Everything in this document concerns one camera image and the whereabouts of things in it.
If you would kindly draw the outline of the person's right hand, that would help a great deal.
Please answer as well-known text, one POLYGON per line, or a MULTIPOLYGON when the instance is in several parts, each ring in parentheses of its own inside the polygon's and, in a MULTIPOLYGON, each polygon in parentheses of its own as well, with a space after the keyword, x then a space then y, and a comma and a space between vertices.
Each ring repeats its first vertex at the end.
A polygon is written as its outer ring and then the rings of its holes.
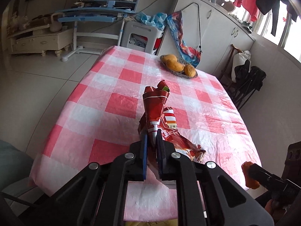
POLYGON ((270 199, 265 210, 272 216, 275 223, 277 223, 286 213, 286 209, 280 207, 279 202, 274 199, 270 199))

